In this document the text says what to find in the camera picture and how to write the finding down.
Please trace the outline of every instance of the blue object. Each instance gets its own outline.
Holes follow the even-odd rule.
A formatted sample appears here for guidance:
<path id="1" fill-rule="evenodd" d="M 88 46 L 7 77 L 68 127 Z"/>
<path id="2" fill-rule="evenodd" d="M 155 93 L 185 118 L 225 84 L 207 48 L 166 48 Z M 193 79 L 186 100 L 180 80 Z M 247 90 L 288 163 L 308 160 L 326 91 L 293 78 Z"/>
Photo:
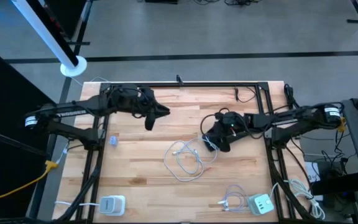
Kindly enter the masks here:
<path id="1" fill-rule="evenodd" d="M 115 136 L 110 137 L 110 145 L 117 147 L 118 139 Z"/>

